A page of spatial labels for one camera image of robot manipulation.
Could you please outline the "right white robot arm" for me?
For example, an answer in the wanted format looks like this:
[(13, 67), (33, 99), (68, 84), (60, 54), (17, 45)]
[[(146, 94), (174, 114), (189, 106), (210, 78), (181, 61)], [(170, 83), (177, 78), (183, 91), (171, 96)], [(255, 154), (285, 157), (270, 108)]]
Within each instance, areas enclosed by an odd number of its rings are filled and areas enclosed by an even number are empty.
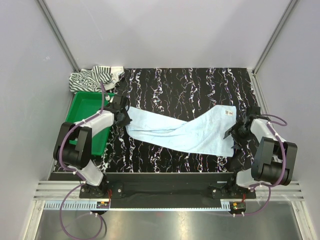
[(241, 150), (253, 139), (259, 143), (250, 169), (235, 172), (225, 186), (232, 198), (239, 198), (260, 185), (287, 186), (292, 180), (298, 146), (281, 137), (273, 127), (273, 124), (285, 127), (287, 122), (273, 121), (271, 116), (262, 114), (258, 106), (249, 107), (245, 117), (224, 134), (225, 139), (232, 137), (233, 149)]

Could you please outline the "light blue towel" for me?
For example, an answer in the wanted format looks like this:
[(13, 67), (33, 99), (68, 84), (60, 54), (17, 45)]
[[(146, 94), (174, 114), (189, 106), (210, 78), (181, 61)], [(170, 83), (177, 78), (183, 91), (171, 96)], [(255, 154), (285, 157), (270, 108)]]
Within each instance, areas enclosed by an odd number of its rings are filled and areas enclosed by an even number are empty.
[(138, 141), (191, 154), (231, 157), (234, 140), (225, 132), (236, 123), (235, 106), (215, 105), (191, 121), (130, 107), (128, 135)]

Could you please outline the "striped green white towel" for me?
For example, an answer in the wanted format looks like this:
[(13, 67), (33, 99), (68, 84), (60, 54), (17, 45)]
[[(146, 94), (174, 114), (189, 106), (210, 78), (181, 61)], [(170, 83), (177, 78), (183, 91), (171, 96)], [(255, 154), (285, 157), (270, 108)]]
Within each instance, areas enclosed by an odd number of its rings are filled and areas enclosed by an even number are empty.
[(69, 90), (71, 93), (90, 92), (101, 93), (103, 85), (105, 91), (113, 89), (124, 77), (123, 66), (95, 65), (92, 69), (81, 69), (73, 72), (69, 77)]

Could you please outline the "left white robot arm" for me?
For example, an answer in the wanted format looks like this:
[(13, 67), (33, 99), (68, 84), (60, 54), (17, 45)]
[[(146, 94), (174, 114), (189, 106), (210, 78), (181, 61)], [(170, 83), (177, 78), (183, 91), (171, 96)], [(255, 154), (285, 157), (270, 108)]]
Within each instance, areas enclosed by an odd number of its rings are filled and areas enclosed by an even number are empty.
[(90, 185), (90, 192), (97, 198), (103, 198), (108, 193), (108, 186), (102, 182), (104, 174), (91, 160), (92, 139), (113, 125), (129, 125), (132, 121), (129, 109), (129, 98), (115, 94), (95, 114), (75, 123), (66, 121), (60, 127), (53, 158), (65, 170), (78, 175), (85, 184)]

